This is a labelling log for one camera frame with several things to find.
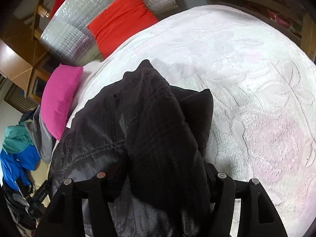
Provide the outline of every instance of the white blanket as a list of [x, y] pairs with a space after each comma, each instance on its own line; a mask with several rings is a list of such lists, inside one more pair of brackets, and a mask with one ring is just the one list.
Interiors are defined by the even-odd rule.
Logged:
[[[76, 112], [149, 59], [171, 84], [214, 97], [207, 160], [237, 180], [256, 177], [289, 237], [316, 217], [316, 69], [287, 37], [225, 6], [173, 15], [134, 35], [75, 98]], [[237, 235], [238, 212], [231, 235]]]

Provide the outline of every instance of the round metal pin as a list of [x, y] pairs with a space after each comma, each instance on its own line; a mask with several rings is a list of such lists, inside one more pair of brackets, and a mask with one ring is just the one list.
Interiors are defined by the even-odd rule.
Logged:
[[225, 173], [218, 173], [218, 175], [217, 175], [219, 178], [221, 178], [221, 179], [224, 179], [224, 178], [226, 178], [227, 177], [227, 175], [225, 174]]
[[260, 181], [259, 181], [257, 178], [252, 178], [251, 181], [252, 181], [252, 183], [255, 184], [255, 185], [257, 185], [257, 184], [260, 183]]
[[64, 185], [69, 185], [71, 184], [72, 180], [70, 178], [67, 178], [66, 180], [64, 180]]
[[104, 178], [106, 174], [104, 172], [100, 172], [97, 174], [97, 178]]

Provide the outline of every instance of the silver foil sheet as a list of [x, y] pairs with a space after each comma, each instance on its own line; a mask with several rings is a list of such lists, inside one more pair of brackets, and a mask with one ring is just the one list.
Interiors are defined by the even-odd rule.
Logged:
[[[103, 60], [87, 25], [113, 1], [66, 0], [43, 31], [41, 42], [73, 65]], [[143, 1], [159, 20], [179, 12], [175, 0]]]

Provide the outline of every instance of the teal clothing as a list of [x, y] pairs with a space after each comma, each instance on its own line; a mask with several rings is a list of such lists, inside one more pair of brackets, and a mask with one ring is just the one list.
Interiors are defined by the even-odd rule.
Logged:
[[2, 148], [7, 154], [23, 152], [29, 145], [34, 144], [24, 126], [24, 122], [6, 128]]

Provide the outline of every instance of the magenta pillow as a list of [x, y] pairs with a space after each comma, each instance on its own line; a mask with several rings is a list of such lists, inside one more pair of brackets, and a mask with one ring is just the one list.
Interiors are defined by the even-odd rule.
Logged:
[[41, 115], [47, 130], [60, 141], [83, 67], [60, 64], [49, 78], [42, 97]]

